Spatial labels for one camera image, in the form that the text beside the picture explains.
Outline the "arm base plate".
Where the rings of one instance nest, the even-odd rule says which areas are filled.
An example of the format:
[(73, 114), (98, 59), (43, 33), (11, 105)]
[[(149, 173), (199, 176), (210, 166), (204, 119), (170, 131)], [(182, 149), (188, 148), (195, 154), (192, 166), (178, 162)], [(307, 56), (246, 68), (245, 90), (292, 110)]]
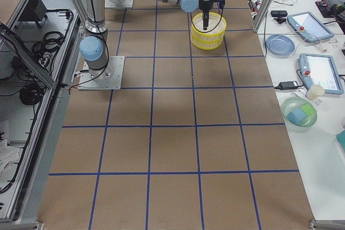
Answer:
[(105, 0), (105, 9), (131, 9), (134, 0)]
[(85, 73), (81, 73), (79, 90), (120, 90), (122, 84), (123, 69), (125, 65), (124, 56), (111, 56), (106, 70), (100, 71), (88, 69), (87, 62), (83, 64)]

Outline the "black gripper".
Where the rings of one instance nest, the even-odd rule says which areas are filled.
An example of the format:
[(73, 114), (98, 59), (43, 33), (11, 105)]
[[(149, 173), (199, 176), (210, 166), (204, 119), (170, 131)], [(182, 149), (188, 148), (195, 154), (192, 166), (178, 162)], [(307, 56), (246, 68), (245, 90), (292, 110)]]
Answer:
[(207, 30), (209, 26), (209, 12), (213, 8), (214, 3), (218, 3), (220, 9), (224, 9), (226, 0), (199, 0), (199, 9), (203, 12), (203, 30)]

